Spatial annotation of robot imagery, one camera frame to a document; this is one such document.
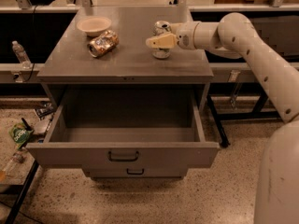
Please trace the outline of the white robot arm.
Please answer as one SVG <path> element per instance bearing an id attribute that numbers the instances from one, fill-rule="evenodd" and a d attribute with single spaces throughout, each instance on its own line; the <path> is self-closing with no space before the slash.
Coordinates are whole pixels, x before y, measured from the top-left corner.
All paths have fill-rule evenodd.
<path id="1" fill-rule="evenodd" d="M 284 121 L 265 145 L 254 224 L 299 224 L 299 72 L 271 49 L 251 21 L 229 13 L 219 22 L 172 23 L 146 40 L 152 49 L 204 49 L 243 58 Z"/>

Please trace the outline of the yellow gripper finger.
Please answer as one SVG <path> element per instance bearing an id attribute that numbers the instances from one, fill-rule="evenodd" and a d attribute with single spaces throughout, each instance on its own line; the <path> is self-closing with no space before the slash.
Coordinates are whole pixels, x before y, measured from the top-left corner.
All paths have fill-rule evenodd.
<path id="1" fill-rule="evenodd" d="M 172 49 L 177 43 L 178 38 L 172 33 L 156 35 L 146 40 L 146 45 L 152 49 Z"/>

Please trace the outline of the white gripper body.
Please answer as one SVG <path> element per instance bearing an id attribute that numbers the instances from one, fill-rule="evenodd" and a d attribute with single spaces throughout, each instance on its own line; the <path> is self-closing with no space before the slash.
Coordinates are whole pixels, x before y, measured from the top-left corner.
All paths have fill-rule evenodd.
<path id="1" fill-rule="evenodd" d="M 171 31 L 178 39 L 178 46 L 182 49 L 195 49 L 194 34 L 198 22 L 189 21 L 172 23 Z"/>

